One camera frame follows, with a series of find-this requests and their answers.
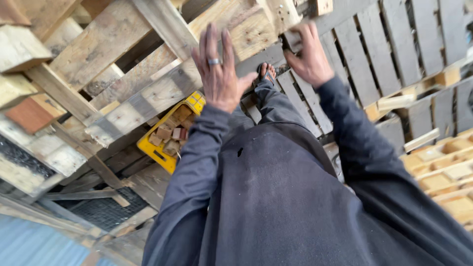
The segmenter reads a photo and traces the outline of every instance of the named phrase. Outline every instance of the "metal grate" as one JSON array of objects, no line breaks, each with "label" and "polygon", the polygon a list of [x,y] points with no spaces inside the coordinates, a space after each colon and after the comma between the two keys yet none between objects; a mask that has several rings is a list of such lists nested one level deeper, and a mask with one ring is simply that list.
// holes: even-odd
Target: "metal grate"
[{"label": "metal grate", "polygon": [[112,198],[102,198],[83,200],[71,207],[69,211],[105,231],[110,231],[148,205],[129,187],[120,188],[116,191],[130,203],[129,206],[121,207]]}]

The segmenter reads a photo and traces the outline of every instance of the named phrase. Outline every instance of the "left hand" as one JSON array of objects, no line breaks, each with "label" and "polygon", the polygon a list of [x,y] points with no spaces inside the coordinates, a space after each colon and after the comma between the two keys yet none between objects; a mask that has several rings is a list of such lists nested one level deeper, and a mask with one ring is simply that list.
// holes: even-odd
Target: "left hand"
[{"label": "left hand", "polygon": [[191,52],[202,78],[207,104],[232,113],[245,89],[258,77],[258,73],[251,72],[239,79],[235,73],[233,45],[228,29],[222,31],[222,44],[223,63],[209,65],[208,60],[219,58],[217,28],[215,23],[210,23],[207,31],[201,33],[200,51],[193,48]]}]

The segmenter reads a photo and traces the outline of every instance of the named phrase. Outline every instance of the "flip-flop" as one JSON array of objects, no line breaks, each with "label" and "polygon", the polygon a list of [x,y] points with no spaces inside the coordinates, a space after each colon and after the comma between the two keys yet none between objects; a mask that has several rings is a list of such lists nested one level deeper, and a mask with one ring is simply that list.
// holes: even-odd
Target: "flip-flop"
[{"label": "flip-flop", "polygon": [[258,69],[256,70],[258,72],[258,77],[260,77],[260,81],[262,81],[263,79],[265,79],[266,77],[270,77],[271,81],[273,84],[276,83],[276,81],[274,80],[274,78],[271,76],[271,74],[269,73],[268,69],[267,69],[267,66],[266,66],[266,74],[261,77],[261,67],[263,66],[263,64],[266,63],[267,65],[269,65],[268,62],[262,62],[259,66],[258,66]]}]

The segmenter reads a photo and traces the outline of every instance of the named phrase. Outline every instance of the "right hand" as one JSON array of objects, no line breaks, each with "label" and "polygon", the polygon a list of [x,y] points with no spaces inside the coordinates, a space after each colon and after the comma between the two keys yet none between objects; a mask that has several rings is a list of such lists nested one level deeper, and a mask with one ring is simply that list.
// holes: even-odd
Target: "right hand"
[{"label": "right hand", "polygon": [[300,34],[302,57],[297,58],[290,51],[285,51],[284,56],[297,75],[318,89],[331,80],[334,73],[320,43],[317,27],[314,22],[309,22],[296,25],[291,31]]}]

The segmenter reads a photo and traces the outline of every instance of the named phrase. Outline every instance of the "dark pants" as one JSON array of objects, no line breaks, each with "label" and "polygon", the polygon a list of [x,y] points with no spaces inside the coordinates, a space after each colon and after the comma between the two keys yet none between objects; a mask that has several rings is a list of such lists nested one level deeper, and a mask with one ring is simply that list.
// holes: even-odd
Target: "dark pants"
[{"label": "dark pants", "polygon": [[[254,89],[258,97],[258,108],[261,112],[261,121],[258,124],[269,122],[295,122],[305,126],[304,119],[289,101],[285,94],[274,89],[271,81],[264,79]],[[224,142],[242,133],[248,128],[254,127],[254,122],[247,117],[240,106],[233,111],[228,121],[229,132]]]}]

